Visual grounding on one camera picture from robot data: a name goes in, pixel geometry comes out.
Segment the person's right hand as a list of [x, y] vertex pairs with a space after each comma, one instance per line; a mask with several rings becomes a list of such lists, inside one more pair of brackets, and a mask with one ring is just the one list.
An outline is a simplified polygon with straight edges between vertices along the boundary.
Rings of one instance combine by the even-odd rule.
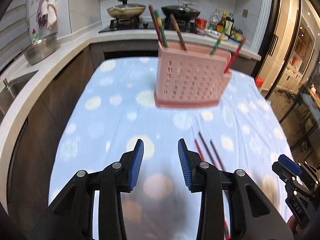
[[292, 215], [289, 220], [287, 221], [287, 225], [289, 226], [290, 230], [292, 231], [293, 235], [296, 237], [300, 234], [301, 228], [296, 220], [295, 216]]

